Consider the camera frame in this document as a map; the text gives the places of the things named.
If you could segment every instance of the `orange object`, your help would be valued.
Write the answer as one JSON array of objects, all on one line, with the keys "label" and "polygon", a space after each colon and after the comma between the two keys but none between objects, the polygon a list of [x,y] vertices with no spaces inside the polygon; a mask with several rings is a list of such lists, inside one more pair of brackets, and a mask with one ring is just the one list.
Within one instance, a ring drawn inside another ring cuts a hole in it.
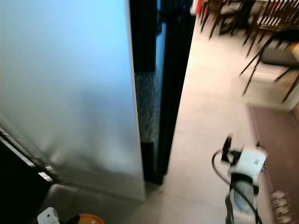
[{"label": "orange object", "polygon": [[80,214],[79,216],[80,216],[80,220],[78,224],[105,224],[101,218],[92,214],[83,213]]}]

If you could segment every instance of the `tiled floor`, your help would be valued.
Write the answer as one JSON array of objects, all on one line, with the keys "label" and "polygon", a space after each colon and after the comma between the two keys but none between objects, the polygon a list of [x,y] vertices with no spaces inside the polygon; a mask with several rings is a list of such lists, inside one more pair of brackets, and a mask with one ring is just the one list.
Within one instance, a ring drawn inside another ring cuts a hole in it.
[{"label": "tiled floor", "polygon": [[[56,185],[43,208],[54,206],[62,220],[78,213],[94,213],[107,224],[225,222],[224,197],[228,186],[213,172],[212,154],[229,133],[233,134],[233,146],[255,143],[246,109],[248,102],[272,107],[283,105],[279,89],[272,85],[252,84],[241,97],[249,71],[242,77],[238,74],[250,59],[245,58],[248,47],[242,47],[244,37],[242,33],[233,38],[218,36],[216,30],[208,40],[210,26],[211,21],[208,21],[201,34],[198,21],[195,24],[164,185],[160,188],[147,185],[148,198],[144,203]],[[226,174],[227,166],[219,162],[217,166]],[[263,223],[270,224],[271,209],[262,175],[260,187],[259,213]]]}]

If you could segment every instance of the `black cable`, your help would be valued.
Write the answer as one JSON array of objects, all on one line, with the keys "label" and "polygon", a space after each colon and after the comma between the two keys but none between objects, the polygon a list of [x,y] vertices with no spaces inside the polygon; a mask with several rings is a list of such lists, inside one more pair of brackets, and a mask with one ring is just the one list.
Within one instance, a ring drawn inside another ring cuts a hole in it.
[{"label": "black cable", "polygon": [[[215,167],[215,157],[217,154],[219,153],[222,153],[222,150],[218,150],[214,153],[214,155],[212,156],[212,167],[213,167],[213,170],[215,171],[215,173],[220,177],[220,179],[222,179],[226,184],[230,185],[230,181],[228,181],[225,177],[223,177],[220,172],[216,169]],[[249,207],[251,208],[251,210],[254,212],[256,218],[257,218],[257,221],[258,223],[260,224],[263,224],[262,223],[262,220],[257,212],[257,210],[253,207],[252,203],[250,202],[250,200],[248,200],[248,198],[235,186],[233,185],[232,186],[232,189],[235,190],[235,192],[237,192],[243,199],[244,201],[246,201],[246,203],[249,205]]]}]

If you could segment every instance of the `chair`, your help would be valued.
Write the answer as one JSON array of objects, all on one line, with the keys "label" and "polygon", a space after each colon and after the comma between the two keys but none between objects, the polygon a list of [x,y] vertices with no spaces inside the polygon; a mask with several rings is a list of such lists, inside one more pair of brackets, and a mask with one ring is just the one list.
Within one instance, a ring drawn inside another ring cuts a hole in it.
[{"label": "chair", "polygon": [[265,8],[253,16],[247,37],[243,44],[252,36],[252,42],[248,50],[249,55],[256,37],[261,33],[260,42],[266,33],[275,33],[283,27],[299,24],[299,1],[298,0],[268,0]]},{"label": "chair", "polygon": [[210,14],[214,14],[214,24],[211,30],[210,38],[213,35],[213,32],[217,26],[217,24],[221,21],[221,19],[226,19],[229,17],[234,17],[237,15],[238,12],[238,7],[237,9],[228,5],[225,5],[226,3],[223,0],[209,0],[207,2],[207,9],[206,9],[206,16],[203,20],[202,26],[201,26],[201,31],[203,30],[206,20],[208,19]]},{"label": "chair", "polygon": [[[263,45],[261,50],[257,53],[257,55],[251,60],[251,62],[244,68],[244,70],[240,73],[240,75],[252,64],[252,62],[258,57],[258,61],[254,66],[254,69],[250,75],[250,78],[246,84],[243,95],[246,93],[246,90],[249,87],[249,84],[252,80],[253,74],[256,71],[257,65],[262,62],[264,64],[276,65],[276,66],[284,66],[288,69],[277,77],[274,81],[278,81],[281,77],[283,77],[286,73],[293,69],[299,69],[299,61],[293,55],[293,53],[288,49],[279,49],[279,48],[270,48],[269,45],[273,40],[279,42],[299,42],[299,27],[295,28],[287,28],[275,33],[270,39]],[[299,74],[295,82],[292,84],[291,88],[287,92],[286,96],[283,99],[283,102],[287,99],[291,91],[295,88],[296,84],[299,82]]]},{"label": "chair", "polygon": [[202,22],[204,20],[204,15],[205,15],[205,10],[206,10],[207,4],[208,4],[208,0],[199,0],[199,1],[201,1],[199,17],[201,15],[200,24],[202,24]]}]

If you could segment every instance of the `rug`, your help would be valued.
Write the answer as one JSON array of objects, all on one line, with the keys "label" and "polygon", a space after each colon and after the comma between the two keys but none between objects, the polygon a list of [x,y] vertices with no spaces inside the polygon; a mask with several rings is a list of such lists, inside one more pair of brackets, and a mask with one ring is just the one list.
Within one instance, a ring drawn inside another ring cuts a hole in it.
[{"label": "rug", "polygon": [[256,140],[268,153],[266,180],[277,223],[299,221],[299,122],[293,112],[249,105]]}]

